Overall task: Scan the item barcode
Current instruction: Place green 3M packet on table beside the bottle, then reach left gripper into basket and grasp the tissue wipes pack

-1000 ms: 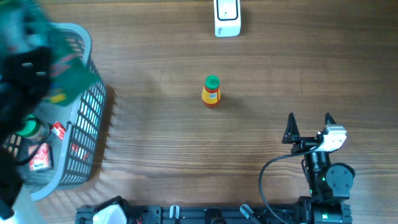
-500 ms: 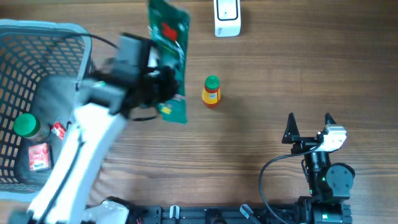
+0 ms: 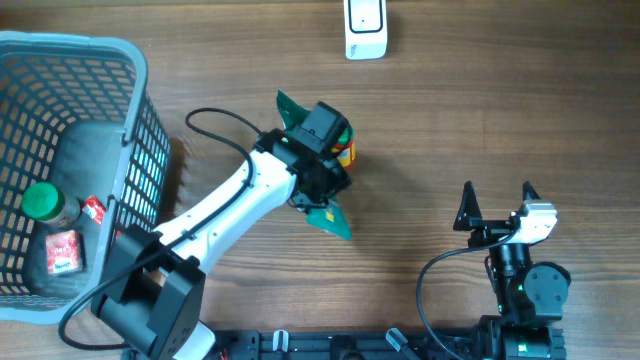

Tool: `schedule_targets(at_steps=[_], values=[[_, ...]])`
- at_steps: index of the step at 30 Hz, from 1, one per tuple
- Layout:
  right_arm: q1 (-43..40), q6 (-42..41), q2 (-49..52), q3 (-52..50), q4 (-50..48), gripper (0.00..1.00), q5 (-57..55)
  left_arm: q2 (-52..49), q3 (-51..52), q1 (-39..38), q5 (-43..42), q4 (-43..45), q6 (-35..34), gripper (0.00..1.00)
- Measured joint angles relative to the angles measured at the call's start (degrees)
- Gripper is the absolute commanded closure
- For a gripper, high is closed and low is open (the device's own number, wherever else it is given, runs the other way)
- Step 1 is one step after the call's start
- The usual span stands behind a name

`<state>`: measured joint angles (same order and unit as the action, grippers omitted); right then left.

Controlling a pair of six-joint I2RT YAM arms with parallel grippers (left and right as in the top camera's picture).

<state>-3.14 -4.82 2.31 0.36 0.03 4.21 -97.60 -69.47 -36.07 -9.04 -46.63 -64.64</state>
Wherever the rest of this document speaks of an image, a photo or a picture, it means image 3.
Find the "green 3M gloves packet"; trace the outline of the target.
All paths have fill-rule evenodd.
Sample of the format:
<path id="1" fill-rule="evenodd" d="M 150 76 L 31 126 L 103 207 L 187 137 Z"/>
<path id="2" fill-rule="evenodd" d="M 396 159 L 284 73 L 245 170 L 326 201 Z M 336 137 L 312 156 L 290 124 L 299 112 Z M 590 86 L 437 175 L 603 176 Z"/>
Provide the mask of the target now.
<path id="1" fill-rule="evenodd" d="M 295 125 L 300 125 L 310 113 L 310 110 L 298 105 L 281 90 L 276 95 L 276 106 L 286 131 L 292 130 Z M 336 197 L 332 197 L 325 208 L 309 209 L 306 214 L 309 225 L 344 240 L 352 238 L 351 227 Z"/>

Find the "sriracha chilli sauce bottle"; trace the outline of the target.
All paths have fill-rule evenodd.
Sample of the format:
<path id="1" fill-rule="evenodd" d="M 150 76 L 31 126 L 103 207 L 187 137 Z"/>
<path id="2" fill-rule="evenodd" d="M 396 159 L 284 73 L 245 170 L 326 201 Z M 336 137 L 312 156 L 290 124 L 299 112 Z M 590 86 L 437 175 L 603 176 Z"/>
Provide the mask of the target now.
<path id="1" fill-rule="evenodd" d="M 332 149 L 332 154 L 346 171 L 349 171 L 355 163 L 356 149 L 354 135 L 354 130 L 348 127 Z"/>

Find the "red stick sachet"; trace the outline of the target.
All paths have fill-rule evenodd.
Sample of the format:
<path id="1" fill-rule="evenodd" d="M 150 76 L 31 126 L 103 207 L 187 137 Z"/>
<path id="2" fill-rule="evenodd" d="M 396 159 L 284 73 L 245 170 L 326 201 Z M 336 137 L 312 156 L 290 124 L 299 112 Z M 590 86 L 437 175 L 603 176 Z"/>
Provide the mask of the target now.
<path id="1" fill-rule="evenodd" d="M 107 213 L 106 207 L 94 195 L 89 196 L 83 202 L 82 211 L 98 225 L 103 224 L 104 217 Z"/>

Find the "red square snack packet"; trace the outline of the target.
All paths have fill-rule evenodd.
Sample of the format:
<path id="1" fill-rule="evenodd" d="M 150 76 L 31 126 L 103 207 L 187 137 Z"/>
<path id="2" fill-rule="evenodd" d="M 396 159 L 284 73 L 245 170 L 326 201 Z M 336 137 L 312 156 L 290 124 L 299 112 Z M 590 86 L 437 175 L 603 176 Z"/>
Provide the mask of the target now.
<path id="1" fill-rule="evenodd" d="M 75 230 L 55 233 L 45 238 L 47 270 L 49 275 L 80 271 L 81 235 Z"/>

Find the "green lid glass jar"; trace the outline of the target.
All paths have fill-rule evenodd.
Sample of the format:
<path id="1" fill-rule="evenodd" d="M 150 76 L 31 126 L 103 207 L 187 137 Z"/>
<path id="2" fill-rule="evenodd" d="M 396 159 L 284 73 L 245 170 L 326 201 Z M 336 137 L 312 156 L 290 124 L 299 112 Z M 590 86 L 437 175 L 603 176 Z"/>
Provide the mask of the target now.
<path id="1" fill-rule="evenodd" d="M 79 201 L 49 182 L 29 186 L 20 208 L 26 216 L 55 228 L 68 228 L 80 216 Z"/>

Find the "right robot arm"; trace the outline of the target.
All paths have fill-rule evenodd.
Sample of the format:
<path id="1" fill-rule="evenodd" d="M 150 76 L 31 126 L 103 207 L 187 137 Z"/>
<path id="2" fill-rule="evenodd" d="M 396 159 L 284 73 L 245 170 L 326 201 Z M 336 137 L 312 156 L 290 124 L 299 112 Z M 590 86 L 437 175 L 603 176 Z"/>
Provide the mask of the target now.
<path id="1" fill-rule="evenodd" d="M 484 315 L 473 327 L 473 359 L 552 359 L 567 357 L 563 317 L 571 276 L 553 262 L 535 263 L 530 248 L 549 238 L 557 210 L 533 186 L 523 184 L 523 202 L 506 220 L 485 220 L 473 184 L 464 184 L 455 231 L 470 232 L 470 250 L 489 251 L 485 271 L 496 296 L 497 316 Z"/>

